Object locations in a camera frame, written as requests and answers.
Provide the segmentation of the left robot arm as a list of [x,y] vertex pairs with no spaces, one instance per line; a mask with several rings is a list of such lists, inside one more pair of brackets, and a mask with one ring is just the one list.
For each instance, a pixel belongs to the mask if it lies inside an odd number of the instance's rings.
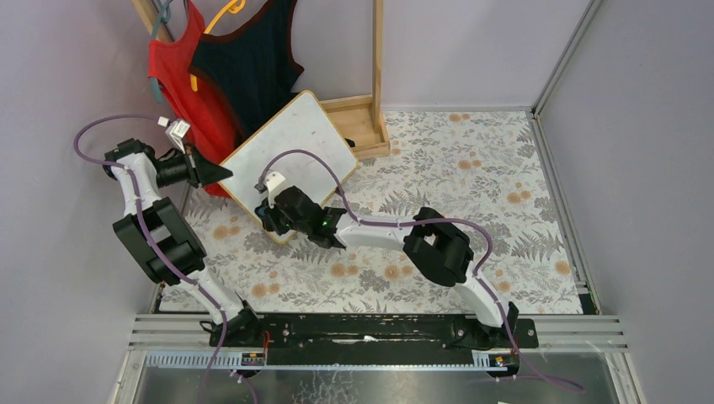
[[158,158],[149,145],[136,139],[121,142],[105,154],[104,171],[120,183],[125,198],[115,235],[147,277],[192,296],[209,313],[201,327],[210,345],[239,347],[258,343],[263,328],[246,300],[229,290],[205,266],[207,252],[171,199],[160,188],[188,183],[198,188],[230,178],[232,172],[189,147]]

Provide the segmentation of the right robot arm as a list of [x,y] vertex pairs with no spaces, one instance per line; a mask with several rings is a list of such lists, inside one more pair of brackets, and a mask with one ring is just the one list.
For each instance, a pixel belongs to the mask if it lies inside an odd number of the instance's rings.
[[482,273],[493,240],[470,221],[423,207],[412,218],[358,216],[348,205],[322,207],[296,186],[254,210],[268,232],[297,231],[322,248],[377,247],[401,251],[428,281],[451,287],[489,332],[509,334],[517,308]]

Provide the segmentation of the yellow framed whiteboard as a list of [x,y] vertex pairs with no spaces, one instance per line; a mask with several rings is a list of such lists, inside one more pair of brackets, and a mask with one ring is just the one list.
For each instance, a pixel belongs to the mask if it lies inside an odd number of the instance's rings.
[[220,186],[256,222],[254,213],[268,197],[255,185],[263,170],[276,171],[312,201],[325,205],[358,166],[358,160],[337,126],[309,90],[300,92],[265,125],[238,147],[221,166],[232,176]]

